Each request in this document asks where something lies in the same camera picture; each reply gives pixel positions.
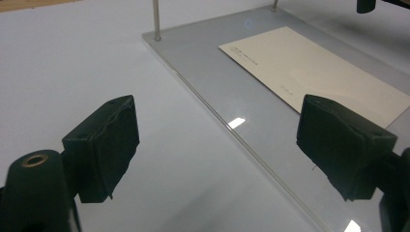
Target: metal rod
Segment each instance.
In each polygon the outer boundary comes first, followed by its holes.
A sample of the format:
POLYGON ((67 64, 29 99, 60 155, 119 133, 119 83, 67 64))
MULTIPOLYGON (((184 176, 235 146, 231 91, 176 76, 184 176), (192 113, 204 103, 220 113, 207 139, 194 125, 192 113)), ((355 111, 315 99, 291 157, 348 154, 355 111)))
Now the metal rod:
POLYGON ((155 40, 161 40, 161 31, 160 31, 160 4, 159 0, 153 0, 154 5, 154 24, 155 24, 155 40))
POLYGON ((279 0, 275 0, 274 6, 272 6, 272 11, 273 11, 273 12, 275 12, 275 11, 277 10, 278 1, 279 1, 279 0))

